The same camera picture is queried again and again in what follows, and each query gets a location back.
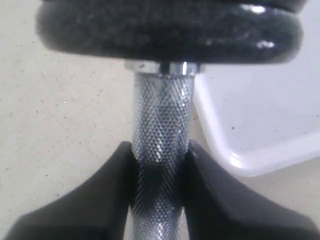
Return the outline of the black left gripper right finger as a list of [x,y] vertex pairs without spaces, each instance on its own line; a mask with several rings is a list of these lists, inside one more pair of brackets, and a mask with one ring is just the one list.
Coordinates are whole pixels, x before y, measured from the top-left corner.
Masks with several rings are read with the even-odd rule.
[[191,240],[318,240],[305,215],[253,191],[196,141],[181,170],[180,194]]

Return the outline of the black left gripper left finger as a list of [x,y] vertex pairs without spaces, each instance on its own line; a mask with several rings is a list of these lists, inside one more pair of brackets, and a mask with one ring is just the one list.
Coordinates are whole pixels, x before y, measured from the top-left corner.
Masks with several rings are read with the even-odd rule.
[[20,217],[5,239],[122,240],[136,183],[137,164],[124,141],[82,185]]

